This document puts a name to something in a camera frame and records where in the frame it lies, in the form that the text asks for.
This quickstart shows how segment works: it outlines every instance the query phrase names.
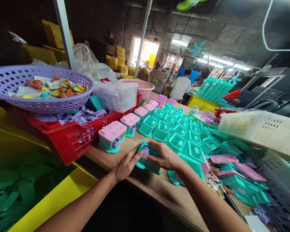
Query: wooden table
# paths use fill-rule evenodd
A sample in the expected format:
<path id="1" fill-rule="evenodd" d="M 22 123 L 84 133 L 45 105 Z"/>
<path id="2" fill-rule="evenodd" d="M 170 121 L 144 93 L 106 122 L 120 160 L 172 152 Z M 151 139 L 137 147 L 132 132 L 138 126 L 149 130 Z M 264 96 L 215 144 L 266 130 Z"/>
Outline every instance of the wooden table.
<path id="1" fill-rule="evenodd" d="M 147 101 L 152 100 L 153 97 L 158 97 L 158 95 L 152 92 Z M 189 114 L 188 107 L 177 102 L 174 106 L 181 107 L 185 114 Z M 135 136 L 132 138 L 126 138 L 126 140 L 120 145 L 119 152 L 115 154 L 109 154 L 100 147 L 94 147 L 86 153 L 86 156 L 107 171 L 110 171 L 127 152 L 131 151 L 135 146 L 141 143 L 142 140 L 151 141 L 154 139 L 144 137 L 140 133 L 135 132 Z M 157 200 L 165 208 L 173 212 L 181 222 L 192 230 L 208 231 L 186 187 L 182 185 L 173 185 L 169 180 L 166 170 L 161 169 L 161 175 L 158 176 L 147 170 L 135 167 L 127 180 Z M 251 208 L 238 201 L 236 198 L 232 199 L 242 215 L 247 215 L 247 211 Z"/>

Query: pink basket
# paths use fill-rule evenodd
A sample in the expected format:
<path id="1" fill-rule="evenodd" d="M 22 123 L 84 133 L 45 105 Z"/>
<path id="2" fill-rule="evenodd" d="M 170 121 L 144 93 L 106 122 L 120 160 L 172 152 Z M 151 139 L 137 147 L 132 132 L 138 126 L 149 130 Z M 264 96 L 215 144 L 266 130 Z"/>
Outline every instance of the pink basket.
<path id="1" fill-rule="evenodd" d="M 138 93 L 142 94 L 142 100 L 148 99 L 152 90 L 155 89 L 155 86 L 146 82 L 137 79 L 120 79 L 119 82 L 122 83 L 137 83 L 138 86 Z"/>

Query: doorway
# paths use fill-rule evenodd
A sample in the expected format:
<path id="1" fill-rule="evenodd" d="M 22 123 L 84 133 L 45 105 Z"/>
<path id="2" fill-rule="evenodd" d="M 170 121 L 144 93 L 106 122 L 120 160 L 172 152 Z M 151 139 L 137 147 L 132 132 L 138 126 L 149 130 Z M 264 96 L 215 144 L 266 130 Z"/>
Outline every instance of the doorway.
<path id="1" fill-rule="evenodd" d="M 132 42 L 132 56 L 130 56 L 130 65 L 132 67 L 136 66 L 136 62 L 138 60 L 138 54 L 140 49 L 141 38 L 134 37 Z M 152 42 L 148 40 L 144 40 L 142 50 L 141 50 L 141 57 L 139 65 L 144 67 L 145 63 L 149 61 L 149 66 L 151 68 L 154 67 L 154 63 L 156 60 L 156 55 L 158 53 L 160 43 Z"/>

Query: purple basket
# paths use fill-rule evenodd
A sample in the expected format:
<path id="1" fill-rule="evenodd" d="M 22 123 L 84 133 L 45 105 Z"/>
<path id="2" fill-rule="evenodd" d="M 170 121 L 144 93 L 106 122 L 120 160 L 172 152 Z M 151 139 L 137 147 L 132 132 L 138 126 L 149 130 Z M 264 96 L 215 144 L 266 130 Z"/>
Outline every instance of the purple basket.
<path id="1" fill-rule="evenodd" d="M 16 93 L 19 86 L 25 86 L 34 75 L 53 78 L 58 75 L 85 88 L 89 85 L 89 90 L 85 93 L 57 99 L 23 99 L 10 97 L 8 92 Z M 34 113 L 58 114 L 69 111 L 76 111 L 83 106 L 94 89 L 94 82 L 84 74 L 53 66 L 38 65 L 11 65 L 0 67 L 0 99 L 5 100 L 24 110 Z"/>

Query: white t-shirt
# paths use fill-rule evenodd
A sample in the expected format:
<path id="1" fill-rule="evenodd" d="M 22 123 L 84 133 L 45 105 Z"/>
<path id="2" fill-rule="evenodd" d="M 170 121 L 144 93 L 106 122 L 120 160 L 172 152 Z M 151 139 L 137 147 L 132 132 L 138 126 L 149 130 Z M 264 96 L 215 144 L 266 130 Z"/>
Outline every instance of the white t-shirt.
<path id="1" fill-rule="evenodd" d="M 190 91 L 191 81 L 188 77 L 178 77 L 172 82 L 171 87 L 173 88 L 170 92 L 170 97 L 176 100 L 183 98 L 184 94 Z"/>

